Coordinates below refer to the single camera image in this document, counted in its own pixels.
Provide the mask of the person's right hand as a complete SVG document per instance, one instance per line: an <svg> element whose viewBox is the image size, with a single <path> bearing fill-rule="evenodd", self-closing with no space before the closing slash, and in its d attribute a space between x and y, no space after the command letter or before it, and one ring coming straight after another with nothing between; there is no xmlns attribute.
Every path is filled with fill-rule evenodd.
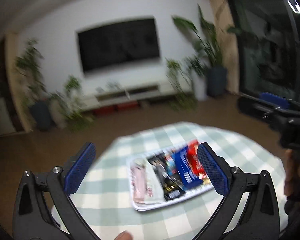
<svg viewBox="0 0 300 240"><path fill-rule="evenodd" d="M293 157L293 150L288 149L285 152L285 187L284 194L289 197L297 189L297 181L300 181L300 162Z"/></svg>

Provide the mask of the person's left thumb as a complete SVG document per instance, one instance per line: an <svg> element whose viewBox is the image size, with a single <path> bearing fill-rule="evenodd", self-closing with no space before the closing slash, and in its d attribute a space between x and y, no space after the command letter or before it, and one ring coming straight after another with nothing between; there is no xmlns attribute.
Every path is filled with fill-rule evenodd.
<svg viewBox="0 0 300 240"><path fill-rule="evenodd" d="M114 240L133 240L133 236L128 231L123 231L120 234L118 234Z"/></svg>

